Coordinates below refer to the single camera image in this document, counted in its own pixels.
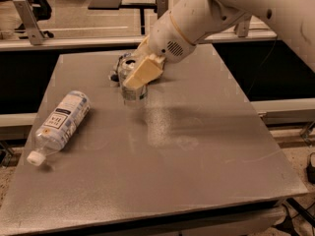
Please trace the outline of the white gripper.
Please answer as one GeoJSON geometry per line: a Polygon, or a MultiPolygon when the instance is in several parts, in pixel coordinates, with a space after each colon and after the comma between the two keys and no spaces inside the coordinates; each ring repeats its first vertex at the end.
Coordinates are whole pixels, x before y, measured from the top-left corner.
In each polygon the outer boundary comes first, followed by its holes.
{"type": "Polygon", "coordinates": [[[165,58],[181,61],[195,50],[200,40],[226,29],[229,18],[230,12],[217,0],[179,0],[156,21],[150,35],[132,53],[132,59],[140,63],[123,86],[139,89],[157,79],[163,72],[165,58]]]}

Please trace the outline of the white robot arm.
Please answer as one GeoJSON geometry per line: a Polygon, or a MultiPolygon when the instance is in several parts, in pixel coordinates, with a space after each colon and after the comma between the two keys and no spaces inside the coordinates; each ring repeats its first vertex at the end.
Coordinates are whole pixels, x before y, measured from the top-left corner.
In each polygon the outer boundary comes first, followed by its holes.
{"type": "Polygon", "coordinates": [[[123,85],[138,89],[179,62],[207,36],[254,16],[315,70],[315,0],[179,0],[154,24],[134,55],[140,59],[123,85]]]}

